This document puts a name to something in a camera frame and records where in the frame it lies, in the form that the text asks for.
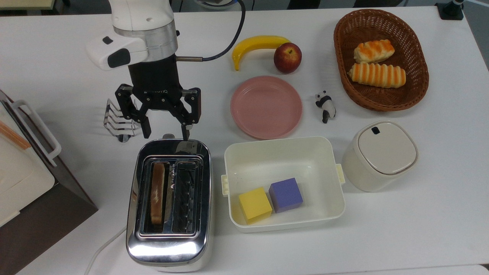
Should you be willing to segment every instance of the black cable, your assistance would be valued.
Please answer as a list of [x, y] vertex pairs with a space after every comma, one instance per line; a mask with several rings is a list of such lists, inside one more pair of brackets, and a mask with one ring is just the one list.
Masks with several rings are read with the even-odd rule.
[[245, 14], [246, 14], [246, 8], [245, 8], [245, 4], [243, 3], [243, 1], [242, 0], [237, 0], [237, 1], [241, 6], [241, 21], [240, 21], [240, 25], [238, 26], [238, 30], [236, 31], [236, 34], [234, 35], [233, 41], [231, 41], [231, 44], [229, 44], [229, 46], [227, 46], [227, 48], [225, 50], [223, 50], [222, 52], [220, 52], [214, 56], [211, 56], [211, 57], [202, 58], [202, 61], [211, 61], [211, 60], [220, 58], [221, 56], [225, 55], [234, 46], [234, 43], [236, 43], [236, 40], [238, 39], [238, 36], [241, 33], [241, 29], [243, 28], [243, 24], [245, 22]]

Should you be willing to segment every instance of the black button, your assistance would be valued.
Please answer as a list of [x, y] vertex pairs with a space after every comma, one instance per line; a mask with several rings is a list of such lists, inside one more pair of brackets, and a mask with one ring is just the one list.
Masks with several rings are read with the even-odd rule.
[[127, 65], [129, 62], [131, 62], [131, 54], [126, 48], [116, 51], [107, 58], [107, 63], [111, 68]]
[[102, 38], [102, 41], [105, 43], [105, 44], [110, 44], [112, 42], [114, 42], [114, 40], [112, 40], [110, 37], [106, 36], [104, 38]]
[[372, 128], [372, 132], [374, 132], [374, 135], [380, 133], [380, 130], [377, 127]]

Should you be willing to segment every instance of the stainless steel toaster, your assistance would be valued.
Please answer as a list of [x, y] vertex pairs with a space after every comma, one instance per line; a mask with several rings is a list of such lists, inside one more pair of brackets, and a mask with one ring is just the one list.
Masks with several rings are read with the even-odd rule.
[[129, 203], [129, 256], [159, 271], [196, 271], [211, 255], [212, 216], [207, 147], [174, 138], [147, 143], [137, 158]]

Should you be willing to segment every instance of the bread roll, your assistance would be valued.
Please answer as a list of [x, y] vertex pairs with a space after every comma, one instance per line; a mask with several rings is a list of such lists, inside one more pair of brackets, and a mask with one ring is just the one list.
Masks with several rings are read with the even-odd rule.
[[399, 66], [362, 62], [353, 64], [348, 75], [360, 84], [382, 88], [399, 88], [406, 84], [406, 72]]
[[391, 42], [387, 39], [360, 43], [353, 50], [353, 58], [355, 58], [357, 63], [378, 63], [386, 60], [393, 54], [394, 47], [392, 47]]

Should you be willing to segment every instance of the yellow cube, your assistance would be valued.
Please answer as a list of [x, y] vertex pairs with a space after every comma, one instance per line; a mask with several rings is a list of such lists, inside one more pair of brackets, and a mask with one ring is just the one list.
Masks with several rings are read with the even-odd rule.
[[263, 187], [241, 194], [239, 199], [241, 211], [248, 225], [266, 219], [272, 214], [272, 206]]

